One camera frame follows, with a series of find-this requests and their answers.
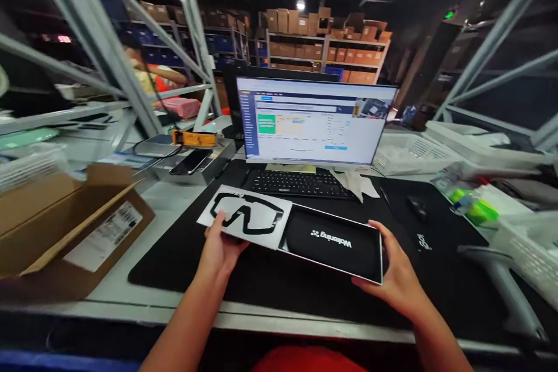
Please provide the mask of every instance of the computer monitor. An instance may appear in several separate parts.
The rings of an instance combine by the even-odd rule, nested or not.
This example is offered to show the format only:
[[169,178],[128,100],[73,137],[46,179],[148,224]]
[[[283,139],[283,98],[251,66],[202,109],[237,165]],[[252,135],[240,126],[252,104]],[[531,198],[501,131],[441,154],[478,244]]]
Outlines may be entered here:
[[244,60],[235,60],[234,64],[223,67],[223,83],[227,91],[228,107],[231,110],[232,128],[235,133],[242,132],[242,114],[238,103],[237,77],[282,78],[285,80],[315,80],[339,81],[336,74],[312,73],[310,71],[296,71],[272,69],[267,67],[252,67]]
[[395,86],[238,77],[249,163],[370,165]]

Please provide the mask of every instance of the hand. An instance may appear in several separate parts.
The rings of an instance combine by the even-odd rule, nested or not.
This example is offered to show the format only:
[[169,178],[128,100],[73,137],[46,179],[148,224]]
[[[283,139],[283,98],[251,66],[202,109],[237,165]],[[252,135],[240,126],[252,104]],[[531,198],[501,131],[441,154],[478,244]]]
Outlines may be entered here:
[[372,284],[364,279],[353,277],[352,282],[364,292],[386,301],[400,314],[412,322],[421,315],[426,307],[432,305],[420,285],[409,257],[383,224],[377,221],[368,223],[379,229],[388,253],[389,268],[384,276],[384,285]]
[[205,230],[206,241],[197,274],[221,276],[228,279],[237,264],[240,253],[250,244],[248,241],[239,242],[237,238],[221,234],[224,219],[225,213],[221,210],[211,227]]

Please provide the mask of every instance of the clear plastic bottle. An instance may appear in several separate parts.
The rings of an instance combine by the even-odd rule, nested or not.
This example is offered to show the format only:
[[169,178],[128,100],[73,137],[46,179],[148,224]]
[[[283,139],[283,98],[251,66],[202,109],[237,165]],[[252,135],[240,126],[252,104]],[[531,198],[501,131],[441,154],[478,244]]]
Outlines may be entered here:
[[481,194],[475,189],[470,191],[468,194],[463,195],[461,199],[454,203],[450,208],[456,215],[465,215],[471,210],[473,205],[480,200]]

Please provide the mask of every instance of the web page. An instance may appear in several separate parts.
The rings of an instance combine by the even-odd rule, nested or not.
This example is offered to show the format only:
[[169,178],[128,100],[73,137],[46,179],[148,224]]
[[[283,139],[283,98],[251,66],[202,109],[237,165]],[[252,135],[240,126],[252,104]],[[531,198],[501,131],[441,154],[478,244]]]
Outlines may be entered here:
[[395,87],[237,80],[246,158],[370,164]]

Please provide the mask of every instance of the mouse pad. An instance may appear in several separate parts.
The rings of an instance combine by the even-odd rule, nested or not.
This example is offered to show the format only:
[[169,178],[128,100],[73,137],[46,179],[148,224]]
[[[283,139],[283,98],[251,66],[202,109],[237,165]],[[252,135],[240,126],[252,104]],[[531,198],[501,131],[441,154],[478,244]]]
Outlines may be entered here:
[[[250,164],[258,169],[259,165]],[[137,285],[184,292],[196,273],[205,238],[196,220],[221,184],[240,187],[248,164],[232,161],[223,175],[188,207],[132,269],[128,280]],[[481,268],[457,256],[458,245],[486,245],[476,230],[449,210],[447,200],[428,183],[371,178],[386,201],[364,197],[358,201],[293,197],[291,200],[343,218],[386,225],[409,255],[417,275],[458,338],[513,345],[502,329],[505,305]],[[425,202],[429,219],[419,223],[406,197]],[[421,246],[426,242],[432,251]],[[558,314],[524,282],[520,287],[558,350]],[[411,330],[411,324],[383,301],[365,294],[346,273],[309,263],[292,255],[250,245],[233,271],[225,300],[318,316]]]

